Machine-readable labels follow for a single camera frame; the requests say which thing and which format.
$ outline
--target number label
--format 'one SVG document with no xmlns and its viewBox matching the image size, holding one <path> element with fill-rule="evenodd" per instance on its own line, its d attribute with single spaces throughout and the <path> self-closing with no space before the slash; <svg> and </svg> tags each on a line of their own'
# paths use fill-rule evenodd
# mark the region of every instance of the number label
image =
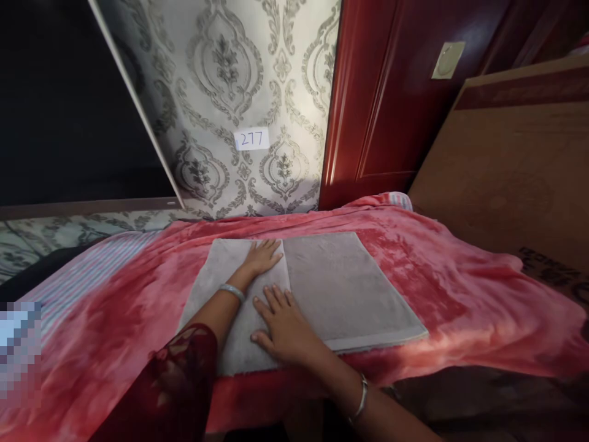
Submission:
<svg viewBox="0 0 589 442">
<path fill-rule="evenodd" d="M 247 128 L 233 133 L 237 150 L 270 149 L 267 127 Z"/>
</svg>

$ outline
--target bed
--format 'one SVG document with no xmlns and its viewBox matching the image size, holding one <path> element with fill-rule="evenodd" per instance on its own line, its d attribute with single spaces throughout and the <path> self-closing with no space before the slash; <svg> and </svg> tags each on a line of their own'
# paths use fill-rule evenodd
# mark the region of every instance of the bed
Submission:
<svg viewBox="0 0 589 442">
<path fill-rule="evenodd" d="M 22 301 L 41 302 L 40 403 L 4 408 L 3 440 L 87 440 L 151 351 L 173 335 L 215 238 L 289 238 L 355 231 L 429 330 L 429 338 L 343 358 L 381 386 L 448 366 L 538 376 L 589 368 L 584 310 L 521 273 L 521 261 L 456 239 L 443 225 L 367 196 L 331 212 L 216 222 L 116 235 L 78 256 Z M 218 378 L 207 431 L 279 420 L 321 387 L 293 369 Z"/>
</svg>

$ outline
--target wall switch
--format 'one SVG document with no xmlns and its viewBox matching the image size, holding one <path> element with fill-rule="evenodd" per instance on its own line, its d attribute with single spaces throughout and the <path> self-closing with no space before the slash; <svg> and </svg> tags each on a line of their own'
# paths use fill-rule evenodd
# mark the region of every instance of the wall switch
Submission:
<svg viewBox="0 0 589 442">
<path fill-rule="evenodd" d="M 454 75 L 458 60 L 464 51 L 465 42 L 446 42 L 442 46 L 440 55 L 437 58 L 436 67 L 431 78 L 434 80 L 449 80 Z"/>
</svg>

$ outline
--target hand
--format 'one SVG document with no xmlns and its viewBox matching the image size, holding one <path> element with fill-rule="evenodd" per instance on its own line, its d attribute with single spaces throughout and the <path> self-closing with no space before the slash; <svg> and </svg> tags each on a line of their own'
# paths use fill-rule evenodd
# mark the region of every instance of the hand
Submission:
<svg viewBox="0 0 589 442">
<path fill-rule="evenodd" d="M 258 330 L 252 334 L 253 342 L 281 362 L 308 368 L 326 352 L 331 353 L 303 318 L 289 290 L 283 294 L 273 285 L 272 290 L 265 287 L 264 294 L 270 307 L 258 297 L 253 299 L 253 305 L 268 326 L 270 336 Z"/>
<path fill-rule="evenodd" d="M 256 241 L 252 241 L 250 251 L 241 267 L 247 268 L 254 276 L 267 272 L 282 258 L 282 254 L 273 255 L 279 246 L 280 240 L 276 239 L 265 239 L 259 246 L 256 246 Z"/>
</svg>

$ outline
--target black tv screen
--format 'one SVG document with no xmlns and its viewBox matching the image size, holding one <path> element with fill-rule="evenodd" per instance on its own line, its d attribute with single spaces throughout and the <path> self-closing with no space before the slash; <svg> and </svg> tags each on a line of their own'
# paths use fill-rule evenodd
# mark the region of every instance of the black tv screen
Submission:
<svg viewBox="0 0 589 442">
<path fill-rule="evenodd" d="M 1 17 L 0 218 L 179 206 L 87 1 Z"/>
</svg>

